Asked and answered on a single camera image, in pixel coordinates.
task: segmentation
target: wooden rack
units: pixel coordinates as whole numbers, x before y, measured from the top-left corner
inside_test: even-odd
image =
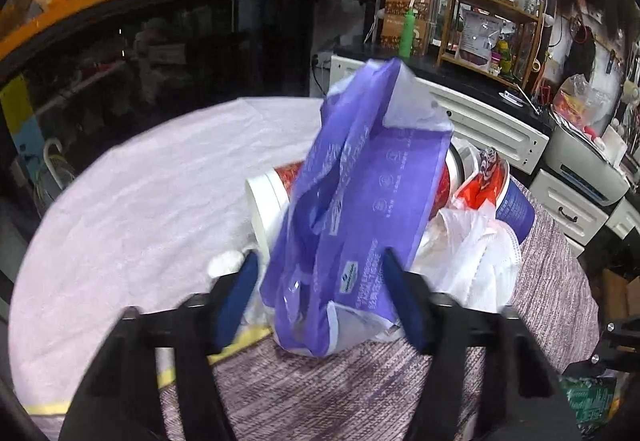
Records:
[[[538,14],[529,14],[527,12],[523,12],[522,10],[517,9],[512,1],[508,0],[449,0],[447,1],[447,15],[445,18],[444,28],[442,30],[442,38],[440,41],[440,52],[438,53],[438,66],[444,62],[450,62],[452,64],[461,66],[463,68],[469,69],[471,71],[475,71],[478,74],[484,75],[485,77],[491,78],[501,84],[516,89],[516,84],[508,81],[505,78],[494,76],[488,71],[484,71],[482,69],[473,67],[466,62],[461,62],[457,60],[448,50],[449,41],[451,37],[451,29],[457,26],[458,21],[453,21],[456,14],[459,11],[456,9],[458,4],[468,4],[473,8],[479,8],[480,10],[487,12],[491,15],[496,15],[497,17],[504,18],[505,20],[510,20],[514,22],[518,26],[518,45],[517,51],[515,53],[515,59],[513,61],[514,65],[519,62],[521,59],[520,53],[522,52],[522,38],[524,35],[524,27],[527,24],[535,24],[533,42],[531,44],[531,48],[529,50],[529,54],[526,57],[526,68],[524,71],[524,75],[522,78],[522,85],[519,87],[524,88],[527,84],[527,80],[531,75],[533,70],[534,60],[536,58],[536,54],[538,52],[538,46],[540,44],[540,36],[542,34],[542,27],[545,18],[545,7],[544,2],[541,2],[538,5],[537,12]]]

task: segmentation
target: table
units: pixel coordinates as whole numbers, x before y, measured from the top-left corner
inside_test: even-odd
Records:
[[[177,118],[108,151],[47,212],[18,274],[9,349],[18,398],[52,439],[122,308],[169,309],[207,291],[207,261],[249,242],[244,179],[303,158],[319,105],[243,98]],[[597,343],[597,306],[564,235],[534,207],[512,300],[562,370]],[[473,349],[464,418],[481,361]],[[170,366],[167,353],[159,363]],[[428,365],[404,341],[315,360],[266,338],[214,370],[239,440],[401,439]],[[183,439],[175,387],[161,399]]]

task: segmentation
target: purple bag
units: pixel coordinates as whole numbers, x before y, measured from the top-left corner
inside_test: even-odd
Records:
[[[260,287],[282,347],[326,356],[396,322],[380,257],[412,264],[452,134],[401,60],[367,63],[322,109]]]

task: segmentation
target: white drawer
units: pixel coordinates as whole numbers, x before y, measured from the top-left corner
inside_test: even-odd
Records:
[[[580,246],[580,244],[576,243],[571,237],[567,237],[566,242],[569,243],[569,247],[571,247],[574,257],[576,259],[580,257],[580,254],[584,251],[584,246]]]
[[[607,214],[594,203],[544,170],[538,173],[529,190],[565,235],[582,246],[586,246],[607,221]]]
[[[640,214],[629,201],[622,198],[607,220],[607,227],[615,231],[620,239],[624,239],[632,228],[636,227],[640,231]]]
[[[362,65],[359,60],[332,56],[330,84]],[[421,78],[417,82],[449,112],[457,136],[479,148],[494,147],[513,166],[527,174],[533,172],[549,142],[547,136],[475,98]]]

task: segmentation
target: drawer handle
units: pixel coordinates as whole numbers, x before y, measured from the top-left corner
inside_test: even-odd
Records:
[[[575,223],[578,221],[578,216],[574,216],[574,217],[569,217],[567,214],[565,214],[564,212],[562,212],[562,209],[564,209],[564,207],[558,207],[558,212],[560,212],[560,214],[562,215],[562,217],[564,217],[567,221],[571,221],[572,223]]]

